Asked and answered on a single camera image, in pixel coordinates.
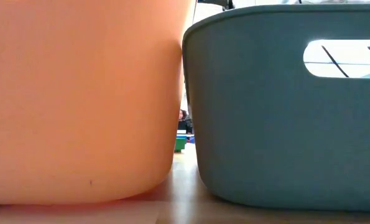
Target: person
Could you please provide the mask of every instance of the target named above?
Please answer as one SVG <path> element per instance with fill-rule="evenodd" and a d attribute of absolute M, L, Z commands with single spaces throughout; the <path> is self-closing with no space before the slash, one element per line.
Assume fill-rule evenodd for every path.
<path fill-rule="evenodd" d="M 193 133 L 193 125 L 185 110 L 179 111 L 178 130 L 186 130 L 186 134 Z"/>

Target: wooden table surface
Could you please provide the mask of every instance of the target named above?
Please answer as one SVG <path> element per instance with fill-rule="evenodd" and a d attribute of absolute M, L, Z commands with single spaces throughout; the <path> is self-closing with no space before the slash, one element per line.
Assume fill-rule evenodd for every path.
<path fill-rule="evenodd" d="M 370 223 L 370 213 L 306 212 L 235 205 L 208 193 L 198 176 L 195 148 L 174 155 L 167 180 L 143 195 L 97 205 L 0 206 L 0 224 L 105 223 Z"/>

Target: wooden floor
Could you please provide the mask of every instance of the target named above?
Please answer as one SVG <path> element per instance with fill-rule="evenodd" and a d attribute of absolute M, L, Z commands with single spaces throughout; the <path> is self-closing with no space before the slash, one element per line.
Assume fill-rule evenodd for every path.
<path fill-rule="evenodd" d="M 208 193 L 197 170 L 195 148 L 173 160 L 167 180 L 137 197 L 99 205 L 3 206 L 0 224 L 144 223 L 370 223 L 368 213 L 303 212 L 244 207 Z"/>

